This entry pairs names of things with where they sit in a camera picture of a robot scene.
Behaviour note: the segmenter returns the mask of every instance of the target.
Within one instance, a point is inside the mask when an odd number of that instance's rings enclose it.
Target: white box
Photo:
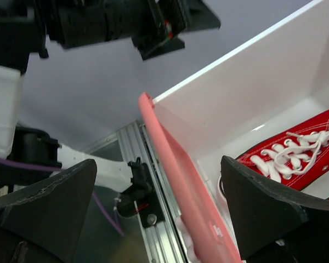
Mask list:
[[[329,109],[329,0],[310,2],[157,98],[143,94],[139,107],[198,256],[239,261],[228,209],[218,206],[218,218],[212,203],[220,160]]]

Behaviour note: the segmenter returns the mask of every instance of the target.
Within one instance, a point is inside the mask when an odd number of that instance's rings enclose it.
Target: gray background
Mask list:
[[[32,56],[19,119],[83,148],[140,118],[138,96],[156,97],[310,0],[207,0],[220,30],[192,33],[186,49],[142,62],[131,41]]]

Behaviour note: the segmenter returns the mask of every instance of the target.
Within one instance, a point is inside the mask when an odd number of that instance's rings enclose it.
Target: table surface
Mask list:
[[[122,161],[118,141],[108,144],[93,155]],[[114,198],[117,193],[99,186],[96,186],[94,190],[107,212],[114,216]],[[111,226],[95,201],[91,199],[73,263],[149,262],[138,218],[120,218],[120,224],[125,232],[124,237],[121,237]]]

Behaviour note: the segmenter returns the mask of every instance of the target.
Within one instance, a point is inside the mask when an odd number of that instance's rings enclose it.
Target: pink plastic strip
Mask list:
[[[181,218],[203,263],[241,262],[220,214],[190,156],[161,126],[152,98],[143,93],[139,108],[178,202]]]

